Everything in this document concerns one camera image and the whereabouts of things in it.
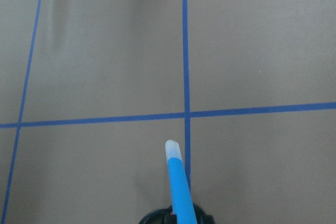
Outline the blue pen white cap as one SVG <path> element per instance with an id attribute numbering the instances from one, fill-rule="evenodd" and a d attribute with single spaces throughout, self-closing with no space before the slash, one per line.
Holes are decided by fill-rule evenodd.
<path id="1" fill-rule="evenodd" d="M 165 153 L 172 209 L 176 215 L 177 223 L 197 223 L 179 143 L 167 140 Z"/>

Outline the black mesh pen holder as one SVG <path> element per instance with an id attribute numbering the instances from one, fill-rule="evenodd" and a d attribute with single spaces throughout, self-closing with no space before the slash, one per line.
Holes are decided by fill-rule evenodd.
<path id="1" fill-rule="evenodd" d="M 196 221 L 198 224 L 215 224 L 214 217 L 208 215 L 200 206 L 194 204 Z M 152 223 L 177 223 L 177 217 L 173 213 L 172 206 L 164 209 L 158 209 L 146 214 L 139 224 L 152 224 Z"/>

